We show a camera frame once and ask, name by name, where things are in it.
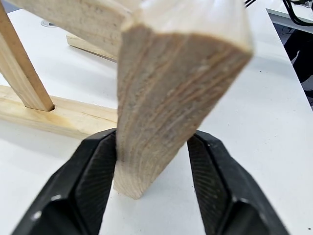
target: wooden frame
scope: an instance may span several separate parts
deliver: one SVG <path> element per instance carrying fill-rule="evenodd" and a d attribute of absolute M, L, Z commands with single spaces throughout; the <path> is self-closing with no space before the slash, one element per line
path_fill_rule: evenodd
<path fill-rule="evenodd" d="M 195 133 L 252 56 L 241 0 L 145 0 L 138 7 L 140 0 L 9 2 L 118 58 L 114 188 L 134 199 L 142 196 Z M 0 43 L 10 48 L 9 40 L 2 37 Z M 10 49 L 26 74 L 27 55 Z M 6 71 L 1 59 L 0 69 Z M 49 105 L 46 109 L 30 106 L 20 90 L 31 94 L 33 103 L 50 107 L 51 103 L 34 73 L 33 78 L 23 73 L 16 77 L 7 72 L 5 77 L 25 106 L 33 109 L 23 107 L 11 90 L 0 87 L 0 118 L 76 138 L 115 127 L 116 112 L 107 108 L 53 97 L 53 111 L 48 112 Z M 81 120 L 88 126 L 82 127 Z"/>

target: white tabletop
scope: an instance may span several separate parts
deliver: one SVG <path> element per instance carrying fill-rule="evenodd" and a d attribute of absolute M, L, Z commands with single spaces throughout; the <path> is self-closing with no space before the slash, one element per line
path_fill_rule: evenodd
<path fill-rule="evenodd" d="M 248 12 L 256 54 L 200 129 L 252 174 L 291 235 L 311 235 L 313 113 L 266 5 L 257 1 Z M 9 16 L 50 94 L 117 107 L 116 64 L 67 46 L 65 31 L 40 26 L 30 13 Z M 1 234 L 12 232 L 78 144 L 0 121 Z M 111 191 L 100 234 L 204 234 L 186 146 L 140 200 Z"/>

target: wooden slat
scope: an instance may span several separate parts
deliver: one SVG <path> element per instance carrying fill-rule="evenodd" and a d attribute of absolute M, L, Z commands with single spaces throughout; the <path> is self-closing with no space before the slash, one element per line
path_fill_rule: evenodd
<path fill-rule="evenodd" d="M 76 37 L 73 34 L 68 34 L 67 35 L 67 44 L 69 44 L 72 47 L 76 47 L 88 52 L 91 52 L 93 54 L 99 55 L 101 57 L 104 57 L 106 59 L 112 60 L 114 62 L 117 61 L 117 56 L 113 56 L 109 53 L 107 53 L 106 51 L 94 46 L 93 44 L 79 38 Z"/>
<path fill-rule="evenodd" d="M 28 108 L 50 111 L 54 105 L 0 3 L 0 72 Z"/>
<path fill-rule="evenodd" d="M 242 0 L 147 0 L 122 26 L 114 188 L 139 198 L 252 55 Z"/>
<path fill-rule="evenodd" d="M 53 96 L 51 99 L 53 111 L 28 109 L 10 87 L 0 86 L 0 119 L 80 140 L 116 127 L 115 109 Z"/>
<path fill-rule="evenodd" d="M 117 56 L 131 11 L 114 0 L 7 0 Z"/>

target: light wood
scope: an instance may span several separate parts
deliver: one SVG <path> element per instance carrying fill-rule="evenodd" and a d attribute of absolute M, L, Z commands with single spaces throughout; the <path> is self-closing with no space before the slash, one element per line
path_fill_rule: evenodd
<path fill-rule="evenodd" d="M 68 32 L 118 55 L 120 26 L 131 11 L 114 0 L 8 0 Z"/>
<path fill-rule="evenodd" d="M 80 140 L 116 127 L 115 109 L 53 96 L 51 99 L 53 111 L 29 109 L 10 87 L 0 86 L 0 119 Z"/>
<path fill-rule="evenodd" d="M 140 198 L 252 55 L 242 0 L 147 0 L 122 26 L 114 188 Z"/>
<path fill-rule="evenodd" d="M 130 9 L 131 11 L 135 11 L 142 0 L 115 0 L 116 2 L 120 3 L 124 7 Z"/>
<path fill-rule="evenodd" d="M 28 108 L 50 111 L 54 105 L 41 83 L 0 2 L 0 73 Z"/>
<path fill-rule="evenodd" d="M 88 52 L 91 52 L 93 54 L 99 55 L 101 57 L 105 57 L 106 59 L 112 60 L 114 62 L 117 61 L 117 56 L 113 56 L 109 53 L 107 53 L 106 51 L 94 46 L 93 44 L 79 38 L 76 37 L 73 34 L 68 34 L 67 35 L 67 44 L 69 44 L 72 47 L 76 47 Z"/>

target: black object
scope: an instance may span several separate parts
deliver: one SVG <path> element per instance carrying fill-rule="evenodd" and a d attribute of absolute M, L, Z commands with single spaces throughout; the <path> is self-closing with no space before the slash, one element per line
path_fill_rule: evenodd
<path fill-rule="evenodd" d="M 246 0 L 245 1 L 245 7 L 250 6 L 251 4 L 253 4 L 256 0 Z"/>
<path fill-rule="evenodd" d="M 289 14 L 292 22 L 294 22 L 295 24 L 300 25 L 300 26 L 313 26 L 313 23 L 305 22 L 296 16 L 296 14 L 294 13 L 294 10 L 292 8 L 291 0 L 283 0 L 283 3 L 284 3 L 284 5 L 288 11 L 288 14 Z"/>
<path fill-rule="evenodd" d="M 292 66 L 299 81 L 302 83 L 308 80 L 313 74 L 313 34 L 295 30 L 284 44 L 284 48 L 290 61 L 296 58 Z"/>
<path fill-rule="evenodd" d="M 288 235 L 256 182 L 220 140 L 198 131 L 188 141 L 188 150 L 207 235 Z M 97 235 L 115 162 L 115 129 L 82 141 L 12 235 Z"/>

